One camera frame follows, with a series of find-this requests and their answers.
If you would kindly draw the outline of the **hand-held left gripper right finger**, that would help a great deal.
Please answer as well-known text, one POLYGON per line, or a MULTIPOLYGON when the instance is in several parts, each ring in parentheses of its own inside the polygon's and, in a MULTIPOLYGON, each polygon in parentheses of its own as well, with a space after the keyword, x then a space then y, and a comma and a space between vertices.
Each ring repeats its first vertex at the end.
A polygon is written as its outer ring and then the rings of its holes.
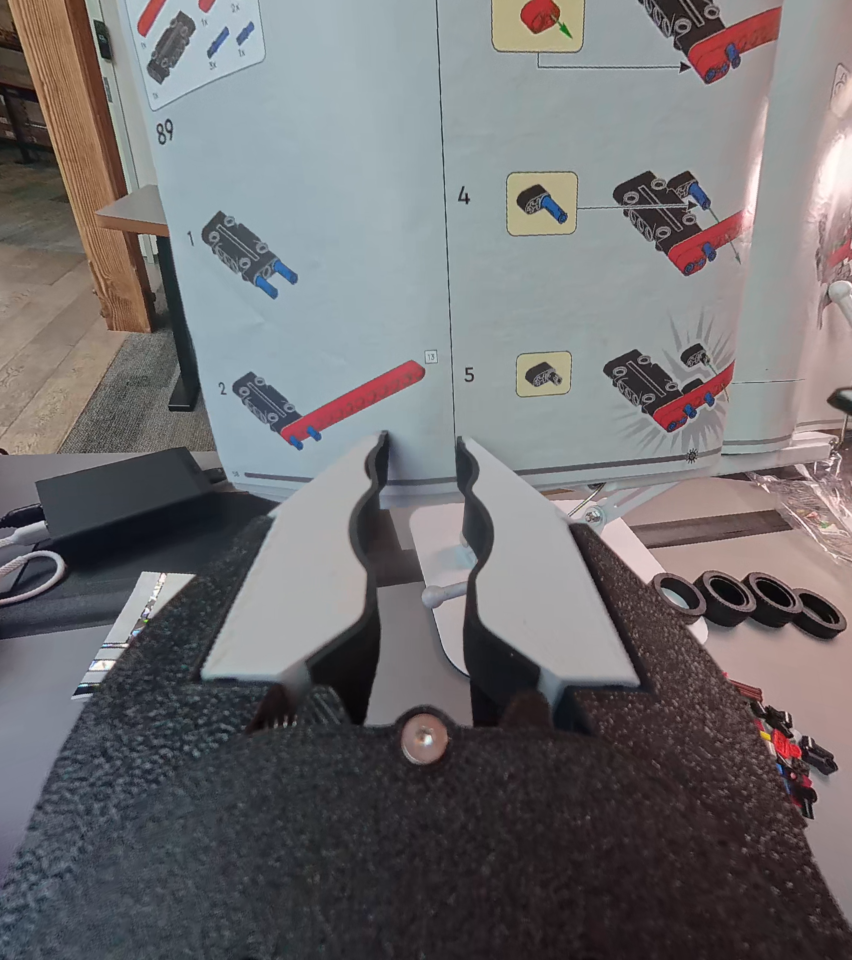
POLYGON ((474 725, 498 725, 525 692, 569 726, 575 691, 638 690, 566 515, 472 438, 457 440, 456 478, 477 558, 463 624, 474 725))

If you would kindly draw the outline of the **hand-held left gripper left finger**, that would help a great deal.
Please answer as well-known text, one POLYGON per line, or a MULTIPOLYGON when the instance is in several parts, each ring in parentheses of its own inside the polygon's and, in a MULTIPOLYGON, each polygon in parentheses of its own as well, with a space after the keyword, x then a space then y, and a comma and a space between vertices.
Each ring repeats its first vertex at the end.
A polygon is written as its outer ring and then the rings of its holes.
POLYGON ((269 515, 204 681, 281 685, 294 704, 330 687, 365 722, 381 638, 368 549, 388 448, 385 431, 362 438, 269 515))

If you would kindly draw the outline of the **building instruction booklet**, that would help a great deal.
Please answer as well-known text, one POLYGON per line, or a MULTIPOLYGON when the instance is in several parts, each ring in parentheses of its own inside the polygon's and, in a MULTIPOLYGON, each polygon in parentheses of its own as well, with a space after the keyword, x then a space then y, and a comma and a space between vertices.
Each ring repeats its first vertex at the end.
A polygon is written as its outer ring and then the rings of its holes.
POLYGON ((540 491, 828 455, 852 2, 124 2, 230 481, 387 433, 540 491))

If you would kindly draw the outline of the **dark desk mat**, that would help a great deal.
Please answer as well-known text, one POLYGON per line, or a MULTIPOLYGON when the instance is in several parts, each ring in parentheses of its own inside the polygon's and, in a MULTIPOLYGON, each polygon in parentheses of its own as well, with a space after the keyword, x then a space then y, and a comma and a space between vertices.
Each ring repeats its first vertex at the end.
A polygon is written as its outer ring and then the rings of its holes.
MULTIPOLYGON (((36 483, 48 477, 83 471, 124 459, 123 454, 0 455, 0 516, 37 501, 36 483)), ((216 558, 252 519, 269 506, 248 493, 216 487, 216 510, 136 552, 114 553, 80 570, 50 592, 22 605, 0 607, 0 639, 13 639, 111 625, 144 571, 196 573, 216 558)), ((724 541, 787 531, 777 510, 728 513, 713 517, 628 526, 643 546, 652 549, 724 541)))

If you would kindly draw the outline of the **grey desk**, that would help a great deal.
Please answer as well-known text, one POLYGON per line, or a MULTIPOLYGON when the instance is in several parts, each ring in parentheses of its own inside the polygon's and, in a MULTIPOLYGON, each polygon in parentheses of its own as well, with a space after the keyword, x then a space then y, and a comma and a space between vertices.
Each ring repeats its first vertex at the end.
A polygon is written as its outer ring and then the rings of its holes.
MULTIPOLYGON (((772 510, 772 498, 738 479, 693 479, 630 512, 639 524, 772 510)), ((820 641, 789 626, 746 620, 709 628, 708 652, 733 679, 763 690, 797 726, 830 750, 839 772, 816 780, 807 837, 852 923, 852 570, 798 531, 652 548, 666 570, 694 579, 704 570, 764 571, 836 604, 847 629, 820 641)), ((111 625, 0 639, 0 885, 65 737, 84 703, 72 691, 111 625)))

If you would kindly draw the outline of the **black rubber tire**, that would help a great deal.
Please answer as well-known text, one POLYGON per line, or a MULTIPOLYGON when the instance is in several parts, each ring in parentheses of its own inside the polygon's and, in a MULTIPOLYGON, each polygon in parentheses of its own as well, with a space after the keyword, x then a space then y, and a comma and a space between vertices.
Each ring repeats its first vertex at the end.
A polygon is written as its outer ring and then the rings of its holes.
POLYGON ((793 622, 803 611, 797 593, 768 573, 750 572, 744 576, 743 585, 755 604, 749 616, 762 625, 781 628, 793 622))
POLYGON ((831 641, 846 630, 844 614, 831 601, 807 589, 797 589, 794 593, 799 610, 793 623, 798 629, 822 641, 831 641))
POLYGON ((653 593, 686 624, 703 618, 706 600, 697 586, 670 572, 657 573, 650 582, 653 593))
POLYGON ((735 627, 756 610, 756 599, 747 586, 722 571, 703 571, 695 586, 705 601, 704 616, 713 624, 735 627))

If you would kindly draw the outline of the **shiny silver card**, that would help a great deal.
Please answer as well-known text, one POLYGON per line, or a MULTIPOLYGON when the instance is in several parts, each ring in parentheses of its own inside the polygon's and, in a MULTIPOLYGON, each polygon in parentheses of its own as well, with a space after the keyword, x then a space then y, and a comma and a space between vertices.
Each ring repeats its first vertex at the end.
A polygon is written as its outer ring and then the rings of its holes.
POLYGON ((73 691, 73 701, 86 700, 96 692, 124 651, 135 643, 151 620, 193 577, 191 573, 155 571, 144 571, 140 575, 115 624, 73 691))

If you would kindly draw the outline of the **black power adapter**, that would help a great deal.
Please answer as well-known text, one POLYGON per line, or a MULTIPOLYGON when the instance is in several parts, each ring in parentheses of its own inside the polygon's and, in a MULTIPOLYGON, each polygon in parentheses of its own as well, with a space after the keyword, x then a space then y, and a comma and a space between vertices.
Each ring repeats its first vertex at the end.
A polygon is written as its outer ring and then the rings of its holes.
POLYGON ((184 448, 40 479, 35 486, 48 534, 60 542, 157 530, 194 514, 214 491, 184 448))

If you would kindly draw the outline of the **pile of small building bricks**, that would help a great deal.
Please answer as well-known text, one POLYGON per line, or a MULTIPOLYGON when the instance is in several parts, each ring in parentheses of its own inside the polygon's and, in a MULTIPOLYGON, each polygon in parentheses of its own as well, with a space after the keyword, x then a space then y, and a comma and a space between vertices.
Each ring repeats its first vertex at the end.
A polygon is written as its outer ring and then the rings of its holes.
POLYGON ((797 732, 792 714, 766 703, 762 690, 729 677, 726 679, 746 701, 792 806, 806 820, 814 820, 817 793, 811 772, 816 771, 824 777, 838 772, 834 754, 814 738, 797 732))

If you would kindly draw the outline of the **wooden side table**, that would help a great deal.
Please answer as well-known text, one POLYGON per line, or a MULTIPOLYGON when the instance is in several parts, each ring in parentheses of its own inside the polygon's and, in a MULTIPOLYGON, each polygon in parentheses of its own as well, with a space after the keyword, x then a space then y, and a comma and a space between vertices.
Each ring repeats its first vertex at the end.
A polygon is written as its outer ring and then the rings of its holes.
POLYGON ((183 309, 167 217, 158 187, 139 188, 96 212, 96 222, 108 230, 156 237, 160 273, 167 295, 169 320, 179 364, 179 379, 168 402, 171 412, 192 412, 200 382, 192 338, 183 309))

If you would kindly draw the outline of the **wooden pillar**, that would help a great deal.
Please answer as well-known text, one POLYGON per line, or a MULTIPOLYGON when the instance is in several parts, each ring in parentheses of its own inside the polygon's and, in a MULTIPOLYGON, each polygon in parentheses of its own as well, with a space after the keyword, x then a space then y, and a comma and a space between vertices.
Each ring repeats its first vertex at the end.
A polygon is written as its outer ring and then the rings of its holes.
POLYGON ((137 240, 96 212, 127 193, 82 1, 11 1, 31 78, 67 189, 100 313, 109 330, 150 332, 153 300, 137 240))

